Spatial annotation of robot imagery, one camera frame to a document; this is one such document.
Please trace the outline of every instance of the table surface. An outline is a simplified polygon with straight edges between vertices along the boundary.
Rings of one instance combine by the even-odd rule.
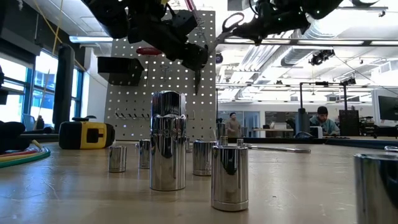
[[[175,192],[149,188],[138,151],[127,145],[127,171],[108,173],[108,150],[69,151],[47,144],[41,161],[0,169],[0,223],[356,223],[353,154],[383,151],[326,145],[311,154],[249,151],[249,209],[210,206],[210,177],[192,175]]]

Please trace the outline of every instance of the wall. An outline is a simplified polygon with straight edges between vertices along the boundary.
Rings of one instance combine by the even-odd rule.
[[[359,110],[360,116],[374,116],[373,106],[371,104],[350,104],[355,106],[356,110]],[[344,109],[344,104],[304,104],[304,108],[307,112],[317,112],[319,106],[326,106],[329,111],[329,118],[332,120],[338,119],[339,110]],[[266,123],[266,111],[275,112],[297,112],[300,108],[299,103],[218,103],[219,111],[260,111],[260,127]]]
[[[86,48],[85,65],[87,72],[83,74],[83,94],[81,100],[81,116],[93,115],[92,121],[104,122],[106,90],[108,82],[98,74],[98,59],[92,48]]]

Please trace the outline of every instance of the metal canister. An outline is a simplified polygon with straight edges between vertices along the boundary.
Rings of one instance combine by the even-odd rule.
[[[176,91],[157,91],[152,95],[152,117],[185,115],[185,95]]]
[[[185,95],[160,91],[152,95],[150,187],[153,190],[185,188],[187,119]]]
[[[139,149],[138,168],[149,169],[150,167],[150,140],[141,139],[136,145]]]
[[[244,146],[243,139],[237,139],[236,140],[236,145],[237,146]]]
[[[186,138],[186,141],[185,141],[185,151],[186,151],[186,152],[192,152],[192,148],[191,148],[191,145],[190,145],[190,139],[189,139],[189,137],[187,137],[187,138]]]
[[[214,146],[211,171],[211,206],[237,212],[249,206],[248,149]]]
[[[398,155],[354,156],[358,224],[396,224],[398,220]]]
[[[228,145],[228,137],[227,136],[222,136],[220,137],[220,140],[217,141],[217,146],[227,146]]]
[[[109,172],[124,172],[126,171],[127,161],[127,147],[126,146],[111,146],[109,147]]]
[[[193,175],[211,175],[211,154],[214,141],[197,140],[193,143]]]

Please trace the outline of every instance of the desk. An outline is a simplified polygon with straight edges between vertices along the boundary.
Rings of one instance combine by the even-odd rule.
[[[253,131],[264,131],[266,138],[293,138],[293,129],[253,129]]]
[[[149,188],[138,150],[128,148],[127,171],[108,173],[108,150],[69,151],[47,144],[51,156],[0,169],[0,223],[356,223],[353,154],[380,150],[327,145],[268,144],[311,154],[249,151],[249,210],[210,206],[211,177],[192,175],[175,192]]]

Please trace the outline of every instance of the pegboard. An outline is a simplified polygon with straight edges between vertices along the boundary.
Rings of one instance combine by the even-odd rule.
[[[188,41],[201,46],[211,44],[215,41],[215,12],[198,11],[198,15],[199,26],[188,35]],[[127,38],[113,40],[112,57],[138,58],[145,68],[138,86],[108,84],[104,121],[114,126],[116,140],[150,138],[151,96],[156,91],[172,90],[186,96],[187,136],[192,140],[215,141],[215,52],[201,70],[201,83],[196,95],[194,71],[182,66],[181,60],[168,60],[164,54],[139,55],[136,50],[141,47],[151,46],[146,42],[129,44]]]

